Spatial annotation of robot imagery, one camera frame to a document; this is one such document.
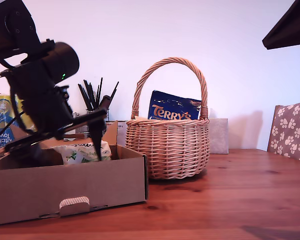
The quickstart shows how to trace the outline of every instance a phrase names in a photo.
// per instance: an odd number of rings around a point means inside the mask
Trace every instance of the open cardboard box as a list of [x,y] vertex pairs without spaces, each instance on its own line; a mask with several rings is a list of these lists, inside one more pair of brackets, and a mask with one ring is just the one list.
[[[102,138],[109,143],[113,160],[11,169],[17,166],[14,160],[9,155],[0,158],[0,224],[145,201],[148,198],[147,158],[117,145],[117,129],[118,123],[113,124]],[[42,145],[91,142],[90,138],[68,142],[49,139]]]

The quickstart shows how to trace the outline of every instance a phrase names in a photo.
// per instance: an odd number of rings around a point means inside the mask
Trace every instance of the paw print fabric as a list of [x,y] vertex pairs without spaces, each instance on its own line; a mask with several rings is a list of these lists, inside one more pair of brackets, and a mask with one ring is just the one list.
[[281,106],[274,114],[268,152],[300,160],[300,103]]

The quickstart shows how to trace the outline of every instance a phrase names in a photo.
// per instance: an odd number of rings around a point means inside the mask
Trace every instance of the white plastic bag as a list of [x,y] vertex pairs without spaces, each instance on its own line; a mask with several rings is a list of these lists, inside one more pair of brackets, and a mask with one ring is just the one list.
[[[92,142],[54,146],[53,149],[61,154],[64,165],[99,161],[95,146]],[[101,141],[101,161],[111,160],[110,156],[111,150],[109,144],[106,141]]]

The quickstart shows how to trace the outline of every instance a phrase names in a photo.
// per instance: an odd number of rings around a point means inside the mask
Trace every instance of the wicker basket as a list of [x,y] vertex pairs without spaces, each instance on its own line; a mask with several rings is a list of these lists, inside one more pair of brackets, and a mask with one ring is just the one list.
[[[199,120],[135,120],[139,116],[141,90],[148,77],[159,67],[178,63],[190,68],[201,85]],[[146,154],[152,179],[183,179],[199,174],[210,155],[207,85],[201,71],[190,61],[169,57],[152,65],[137,83],[131,120],[127,124],[126,146]]]

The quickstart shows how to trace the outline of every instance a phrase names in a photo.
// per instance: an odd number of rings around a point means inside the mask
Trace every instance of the table surface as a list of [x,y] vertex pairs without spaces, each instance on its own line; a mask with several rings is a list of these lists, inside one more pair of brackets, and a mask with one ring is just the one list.
[[151,180],[149,200],[0,225],[0,240],[300,240],[300,161],[262,150],[210,156],[207,172]]

